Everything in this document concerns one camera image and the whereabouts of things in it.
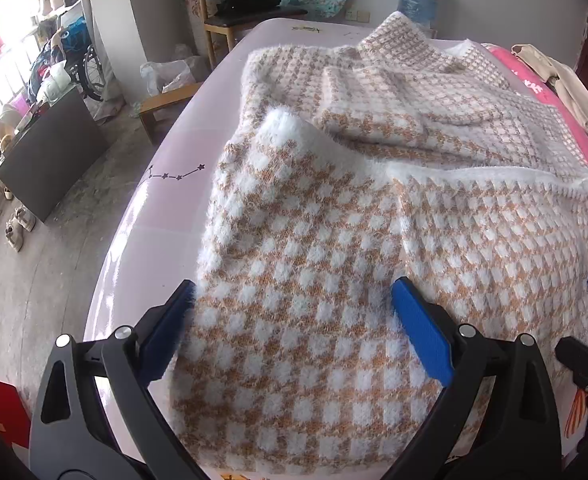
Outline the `beige clothes on bed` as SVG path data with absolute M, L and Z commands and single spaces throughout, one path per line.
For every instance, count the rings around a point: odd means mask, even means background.
M 512 53 L 554 89 L 560 102 L 588 135 L 588 89 L 568 65 L 550 58 L 532 44 L 514 44 Z

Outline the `wheelchair with clothes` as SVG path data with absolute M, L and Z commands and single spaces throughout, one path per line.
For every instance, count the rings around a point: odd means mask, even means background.
M 52 36 L 32 62 L 26 86 L 29 104 L 36 102 L 42 81 L 50 73 L 50 68 L 59 62 L 63 63 L 65 72 L 86 98 L 102 101 L 105 75 L 83 16 L 63 26 L 59 36 Z

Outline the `red box on floor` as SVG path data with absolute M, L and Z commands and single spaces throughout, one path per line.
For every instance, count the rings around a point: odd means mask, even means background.
M 0 382 L 0 437 L 10 448 L 29 448 L 29 414 L 17 388 L 6 382 Z

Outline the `hot pink floral blanket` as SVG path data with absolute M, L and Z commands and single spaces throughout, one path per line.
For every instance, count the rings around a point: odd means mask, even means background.
M 457 108 L 438 130 L 454 153 L 536 171 L 542 188 L 568 200 L 588 242 L 588 92 L 574 71 L 534 47 L 493 44 L 470 44 L 444 68 Z

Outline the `pair of beige shoes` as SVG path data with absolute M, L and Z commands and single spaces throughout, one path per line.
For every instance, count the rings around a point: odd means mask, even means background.
M 8 222 L 4 234 L 6 234 L 6 241 L 16 251 L 19 252 L 24 244 L 24 233 L 32 232 L 36 224 L 35 215 L 29 211 L 25 206 L 18 206 Z

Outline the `dark grey board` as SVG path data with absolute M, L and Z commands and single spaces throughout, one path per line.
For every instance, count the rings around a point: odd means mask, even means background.
M 77 89 L 19 134 L 0 162 L 0 181 L 40 221 L 108 149 Z

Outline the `small wooden stool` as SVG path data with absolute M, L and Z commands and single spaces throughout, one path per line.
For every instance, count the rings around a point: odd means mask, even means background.
M 178 89 L 150 96 L 141 104 L 138 117 L 152 145 L 158 146 L 163 141 L 163 137 L 156 132 L 155 113 L 177 105 L 184 106 L 193 99 L 201 87 L 202 82 L 186 84 Z

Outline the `white plastic bag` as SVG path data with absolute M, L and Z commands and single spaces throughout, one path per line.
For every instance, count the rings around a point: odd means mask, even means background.
M 208 64 L 202 56 L 189 56 L 164 63 L 147 62 L 140 66 L 140 75 L 149 96 L 203 82 L 209 74 Z

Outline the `wooden chair black seat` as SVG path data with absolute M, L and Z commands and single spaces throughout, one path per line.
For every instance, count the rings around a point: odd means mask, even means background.
M 228 52 L 231 52 L 236 45 L 236 33 L 254 28 L 257 24 L 271 20 L 271 18 L 301 18 L 308 14 L 308 11 L 300 6 L 282 6 L 281 4 L 270 11 L 258 12 L 244 15 L 217 16 L 217 10 L 210 14 L 207 0 L 201 0 L 203 11 L 203 26 L 208 42 L 210 55 L 210 68 L 214 70 L 218 64 L 218 58 L 213 46 L 213 35 L 224 36 L 227 39 Z

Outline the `white floral cabinet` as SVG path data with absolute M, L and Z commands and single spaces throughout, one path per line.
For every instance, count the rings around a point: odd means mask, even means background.
M 195 49 L 199 55 L 206 58 L 208 63 L 211 63 L 206 32 L 203 26 L 201 0 L 184 0 L 184 2 L 187 6 L 187 18 L 189 19 Z

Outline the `black garment on chair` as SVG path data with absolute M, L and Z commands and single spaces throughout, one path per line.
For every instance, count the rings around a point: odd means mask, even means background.
M 244 15 L 270 11 L 277 8 L 281 0 L 223 0 L 217 4 L 217 16 Z

